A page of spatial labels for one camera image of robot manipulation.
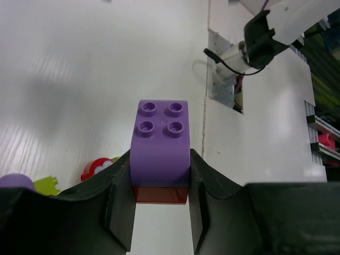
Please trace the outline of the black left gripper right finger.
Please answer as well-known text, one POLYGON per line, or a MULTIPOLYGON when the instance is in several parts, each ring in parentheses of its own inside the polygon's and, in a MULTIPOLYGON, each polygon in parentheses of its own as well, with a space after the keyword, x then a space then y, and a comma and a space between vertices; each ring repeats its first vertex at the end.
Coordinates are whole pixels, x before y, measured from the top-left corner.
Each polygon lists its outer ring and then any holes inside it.
POLYGON ((238 185, 191 150, 195 254, 339 254, 338 183, 238 185))

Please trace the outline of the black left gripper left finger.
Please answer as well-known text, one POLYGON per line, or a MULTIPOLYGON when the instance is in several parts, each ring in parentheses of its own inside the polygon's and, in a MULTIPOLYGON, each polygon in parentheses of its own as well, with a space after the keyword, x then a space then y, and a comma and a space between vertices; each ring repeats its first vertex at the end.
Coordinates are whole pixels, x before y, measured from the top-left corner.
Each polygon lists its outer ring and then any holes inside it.
POLYGON ((58 195, 1 189, 1 254, 126 254, 136 201, 130 154, 58 195))

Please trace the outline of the red thin lego piece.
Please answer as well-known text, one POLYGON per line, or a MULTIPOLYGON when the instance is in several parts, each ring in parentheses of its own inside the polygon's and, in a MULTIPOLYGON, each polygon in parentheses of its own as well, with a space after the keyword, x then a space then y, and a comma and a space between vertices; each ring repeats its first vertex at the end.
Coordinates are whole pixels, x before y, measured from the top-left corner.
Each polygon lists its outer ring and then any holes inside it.
POLYGON ((186 204, 189 188, 134 186, 137 203, 147 204, 186 204))

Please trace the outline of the red flower lego brick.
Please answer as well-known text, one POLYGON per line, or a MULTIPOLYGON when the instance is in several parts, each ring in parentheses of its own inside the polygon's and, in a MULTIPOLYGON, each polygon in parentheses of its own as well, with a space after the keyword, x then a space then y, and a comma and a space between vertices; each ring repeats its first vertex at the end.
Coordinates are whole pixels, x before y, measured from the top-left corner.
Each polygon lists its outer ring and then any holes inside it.
POLYGON ((87 179, 93 177, 97 173, 101 172, 102 170, 108 168, 110 165, 112 165, 114 162, 109 158, 98 158, 96 160, 93 160, 89 162, 84 170, 83 173, 80 176, 81 182, 86 181, 87 179))

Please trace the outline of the purple arched lego brick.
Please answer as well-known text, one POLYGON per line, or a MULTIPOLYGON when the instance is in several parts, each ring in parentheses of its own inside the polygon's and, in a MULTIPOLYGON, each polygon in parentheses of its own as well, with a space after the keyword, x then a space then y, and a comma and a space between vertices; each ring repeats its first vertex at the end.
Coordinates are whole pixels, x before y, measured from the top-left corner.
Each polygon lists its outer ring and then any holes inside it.
POLYGON ((134 186, 188 187, 187 101, 139 101, 130 148, 130 176, 134 186))

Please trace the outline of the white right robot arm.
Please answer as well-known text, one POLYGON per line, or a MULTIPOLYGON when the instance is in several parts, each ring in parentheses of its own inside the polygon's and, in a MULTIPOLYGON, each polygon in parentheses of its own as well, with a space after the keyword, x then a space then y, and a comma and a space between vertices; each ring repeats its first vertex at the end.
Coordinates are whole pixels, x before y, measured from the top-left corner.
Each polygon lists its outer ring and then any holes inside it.
POLYGON ((260 11, 244 27, 244 40, 220 56, 206 48, 222 79, 261 72, 276 55, 294 44, 311 26, 339 9, 339 1, 282 1, 260 11))

